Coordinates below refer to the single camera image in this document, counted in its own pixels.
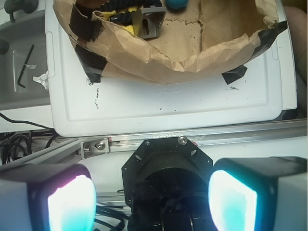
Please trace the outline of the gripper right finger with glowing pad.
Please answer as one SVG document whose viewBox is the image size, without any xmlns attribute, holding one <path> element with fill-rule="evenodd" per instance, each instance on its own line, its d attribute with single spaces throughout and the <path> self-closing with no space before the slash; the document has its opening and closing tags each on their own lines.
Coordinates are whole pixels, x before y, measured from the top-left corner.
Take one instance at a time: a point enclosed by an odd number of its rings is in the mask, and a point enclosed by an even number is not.
<svg viewBox="0 0 308 231">
<path fill-rule="evenodd" d="M 308 161 L 222 158 L 214 164 L 208 201 L 219 231 L 306 231 Z"/>
</svg>

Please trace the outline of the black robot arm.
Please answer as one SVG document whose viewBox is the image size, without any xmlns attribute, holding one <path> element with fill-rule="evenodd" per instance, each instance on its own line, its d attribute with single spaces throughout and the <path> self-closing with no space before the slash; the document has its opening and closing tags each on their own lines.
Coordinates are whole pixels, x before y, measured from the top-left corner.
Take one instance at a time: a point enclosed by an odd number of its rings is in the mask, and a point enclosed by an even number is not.
<svg viewBox="0 0 308 231">
<path fill-rule="evenodd" d="M 305 231 L 308 161 L 297 156 L 213 161 L 191 141 L 145 140 L 121 168 L 131 214 L 98 205 L 82 164 L 0 167 L 3 231 Z"/>
</svg>

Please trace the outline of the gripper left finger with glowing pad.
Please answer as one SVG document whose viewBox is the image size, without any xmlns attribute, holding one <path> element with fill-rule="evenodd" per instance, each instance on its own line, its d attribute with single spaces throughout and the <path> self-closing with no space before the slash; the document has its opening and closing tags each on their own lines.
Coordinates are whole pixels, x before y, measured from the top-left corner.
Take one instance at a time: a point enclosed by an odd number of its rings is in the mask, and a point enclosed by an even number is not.
<svg viewBox="0 0 308 231">
<path fill-rule="evenodd" d="M 2 231 L 90 231 L 97 195 L 82 164 L 0 167 Z"/>
</svg>

